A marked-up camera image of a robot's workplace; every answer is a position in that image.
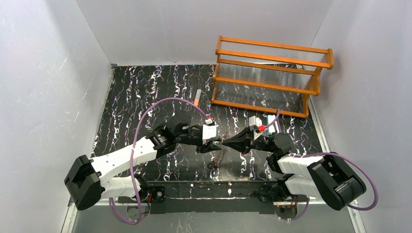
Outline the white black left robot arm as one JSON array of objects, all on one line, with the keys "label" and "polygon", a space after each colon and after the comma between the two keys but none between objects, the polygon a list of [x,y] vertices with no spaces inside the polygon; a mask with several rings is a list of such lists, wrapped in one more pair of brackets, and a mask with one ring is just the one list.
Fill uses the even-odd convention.
[{"label": "white black left robot arm", "polygon": [[94,158],[77,157],[64,184],[78,210],[86,210],[101,199],[141,198],[144,194],[154,194],[148,183],[133,172],[129,177],[119,177],[119,174],[171,153],[177,144],[196,146],[197,153],[208,153],[221,150],[221,141],[216,125],[163,123],[135,144],[115,152]]}]

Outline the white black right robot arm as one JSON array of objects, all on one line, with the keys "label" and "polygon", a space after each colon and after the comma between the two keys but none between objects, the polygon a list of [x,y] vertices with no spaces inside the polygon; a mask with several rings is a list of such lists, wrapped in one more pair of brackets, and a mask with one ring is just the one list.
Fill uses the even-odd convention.
[{"label": "white black right robot arm", "polygon": [[341,210],[367,190],[363,180],[336,155],[292,156],[294,143],[286,133],[265,136],[249,128],[223,140],[223,146],[241,153],[261,150],[269,168],[284,177],[278,181],[281,194],[322,199],[330,208]]}]

